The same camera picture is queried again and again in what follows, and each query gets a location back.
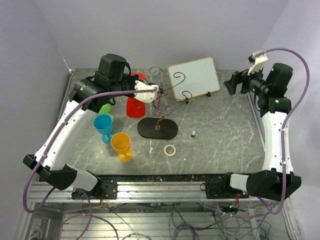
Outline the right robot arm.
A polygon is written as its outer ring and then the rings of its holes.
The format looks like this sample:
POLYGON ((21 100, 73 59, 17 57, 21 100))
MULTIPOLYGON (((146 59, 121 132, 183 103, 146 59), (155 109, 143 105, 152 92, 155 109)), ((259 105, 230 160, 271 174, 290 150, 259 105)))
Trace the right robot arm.
POLYGON ((285 97, 292 75, 292 67, 275 63, 266 79, 262 70, 250 73, 246 69, 235 71, 230 80, 223 83, 231 96, 241 84, 242 94, 251 92, 258 97, 265 145, 262 170, 250 174, 231 173, 229 181, 220 186, 224 197, 231 198, 239 190, 253 197, 281 201, 301 186, 302 179, 294 174, 291 163, 286 119, 292 109, 291 100, 285 97))

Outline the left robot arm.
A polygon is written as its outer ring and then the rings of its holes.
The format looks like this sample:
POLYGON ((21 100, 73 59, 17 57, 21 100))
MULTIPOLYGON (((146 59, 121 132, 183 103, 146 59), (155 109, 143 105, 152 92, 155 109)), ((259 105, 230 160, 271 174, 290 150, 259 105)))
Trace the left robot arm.
POLYGON ((65 110, 45 144, 35 154, 27 154, 23 163, 48 184, 58 190, 68 187, 83 189, 85 194, 96 199, 102 193, 101 181, 94 174, 67 165, 66 153, 83 128, 91 121, 103 105, 115 104, 113 96, 102 96, 90 100, 80 108, 84 99, 105 92, 134 90, 137 77, 125 73, 130 65, 119 55, 108 53, 101 57, 93 76, 74 84, 65 110))

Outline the clear wine glass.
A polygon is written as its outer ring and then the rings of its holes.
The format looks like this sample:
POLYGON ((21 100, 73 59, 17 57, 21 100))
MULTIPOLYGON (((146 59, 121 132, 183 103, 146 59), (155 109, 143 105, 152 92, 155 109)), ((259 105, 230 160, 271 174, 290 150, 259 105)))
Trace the clear wine glass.
POLYGON ((150 74, 150 75, 157 75, 160 70, 161 70, 161 69, 160 69, 158 66, 152 66, 152 67, 149 69, 149 74, 150 74))

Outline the red wine glass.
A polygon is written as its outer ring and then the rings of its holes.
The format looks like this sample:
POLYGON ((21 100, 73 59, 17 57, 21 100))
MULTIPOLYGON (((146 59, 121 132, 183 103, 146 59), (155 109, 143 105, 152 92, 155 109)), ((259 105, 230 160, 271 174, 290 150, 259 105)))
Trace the red wine glass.
POLYGON ((133 119, 143 118, 146 115, 145 103, 128 97, 126 102, 126 115, 133 119))

